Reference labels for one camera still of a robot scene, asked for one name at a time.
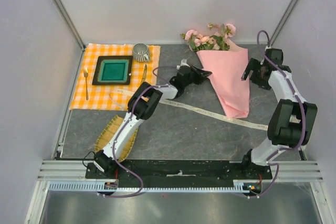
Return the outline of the pink wrapping paper sheet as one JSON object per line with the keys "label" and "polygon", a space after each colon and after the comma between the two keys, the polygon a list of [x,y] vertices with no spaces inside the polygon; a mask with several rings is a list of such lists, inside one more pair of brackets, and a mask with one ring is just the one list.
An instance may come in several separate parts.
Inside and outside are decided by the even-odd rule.
{"label": "pink wrapping paper sheet", "polygon": [[242,80],[248,64],[248,49],[228,41],[230,49],[200,50],[197,56],[208,77],[226,116],[242,119],[249,115],[249,81]]}

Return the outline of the peach rose stem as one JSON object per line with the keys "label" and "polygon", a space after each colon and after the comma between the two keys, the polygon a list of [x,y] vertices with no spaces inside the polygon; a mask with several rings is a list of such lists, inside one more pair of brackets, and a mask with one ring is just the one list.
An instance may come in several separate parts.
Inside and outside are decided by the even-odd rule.
{"label": "peach rose stem", "polygon": [[205,36],[201,39],[200,50],[220,50],[221,47],[218,44],[218,41],[221,37],[212,35],[212,36]]}

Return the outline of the cream rose stem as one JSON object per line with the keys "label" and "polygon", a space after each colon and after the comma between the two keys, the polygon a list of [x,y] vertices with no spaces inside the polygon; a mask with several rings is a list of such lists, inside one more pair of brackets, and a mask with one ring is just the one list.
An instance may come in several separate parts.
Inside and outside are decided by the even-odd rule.
{"label": "cream rose stem", "polygon": [[186,42],[191,51],[200,51],[203,48],[203,37],[201,35],[192,35]]}

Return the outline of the pink rose stem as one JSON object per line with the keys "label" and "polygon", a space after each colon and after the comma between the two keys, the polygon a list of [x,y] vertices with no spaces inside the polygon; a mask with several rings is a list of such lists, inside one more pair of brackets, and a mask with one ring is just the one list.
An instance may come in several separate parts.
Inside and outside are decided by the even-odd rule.
{"label": "pink rose stem", "polygon": [[198,32],[191,29],[191,30],[188,30],[186,33],[180,34],[180,37],[186,42],[192,35],[197,36]]}
{"label": "pink rose stem", "polygon": [[208,42],[212,42],[213,50],[229,51],[229,39],[235,36],[236,27],[233,24],[214,24],[208,23],[209,30],[215,30],[214,34],[210,36]]}

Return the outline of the cream ribbon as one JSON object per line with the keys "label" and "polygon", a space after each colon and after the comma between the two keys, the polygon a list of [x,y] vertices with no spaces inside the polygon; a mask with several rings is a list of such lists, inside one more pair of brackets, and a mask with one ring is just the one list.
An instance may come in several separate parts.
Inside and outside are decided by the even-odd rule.
{"label": "cream ribbon", "polygon": [[[113,101],[112,94],[121,94],[121,95],[126,95],[128,97],[131,97],[133,95],[133,92],[123,90],[123,89],[113,89],[108,94],[110,100],[114,104],[116,104],[121,109],[125,109],[126,108],[125,105],[119,104],[117,101]],[[244,120],[241,120],[241,119],[230,118],[230,117],[225,116],[225,115],[221,115],[221,114],[218,114],[218,113],[215,113],[215,112],[211,112],[211,111],[208,111],[208,110],[204,110],[204,109],[197,108],[197,107],[194,107],[194,106],[191,106],[191,105],[188,105],[188,104],[184,104],[184,103],[180,103],[180,102],[175,102],[175,101],[171,101],[171,100],[160,100],[159,103],[164,104],[164,105],[173,106],[173,107],[176,107],[176,108],[186,109],[186,110],[193,111],[195,113],[198,113],[198,114],[210,117],[210,118],[214,118],[214,119],[217,119],[217,120],[220,120],[220,121],[223,121],[223,122],[247,127],[247,128],[250,128],[250,129],[262,130],[262,131],[267,131],[268,130],[268,126],[264,125],[264,124],[257,124],[257,123],[253,123],[253,122],[244,121]]]}

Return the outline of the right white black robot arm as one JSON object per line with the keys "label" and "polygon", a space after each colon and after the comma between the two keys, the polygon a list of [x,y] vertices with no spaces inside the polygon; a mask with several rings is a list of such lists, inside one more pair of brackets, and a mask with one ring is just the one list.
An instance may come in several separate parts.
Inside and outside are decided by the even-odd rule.
{"label": "right white black robot arm", "polygon": [[265,90],[272,90],[278,104],[270,119],[267,138],[244,155],[240,172],[248,179],[266,174],[269,164],[285,151],[293,151],[308,144],[318,108],[298,92],[291,69],[283,65],[280,49],[266,48],[263,61],[251,58],[242,80]]}

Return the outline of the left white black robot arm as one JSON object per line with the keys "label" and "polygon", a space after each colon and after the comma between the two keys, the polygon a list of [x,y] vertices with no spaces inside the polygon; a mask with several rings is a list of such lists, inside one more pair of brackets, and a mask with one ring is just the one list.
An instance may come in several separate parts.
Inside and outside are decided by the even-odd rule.
{"label": "left white black robot arm", "polygon": [[130,98],[127,113],[116,133],[108,144],[94,155],[93,164],[97,173],[103,178],[111,178],[114,175],[115,164],[120,161],[127,142],[136,129],[153,115],[160,101],[180,97],[187,86],[202,84],[211,75],[211,71],[193,65],[181,65],[177,74],[164,85],[153,86],[143,82]]}

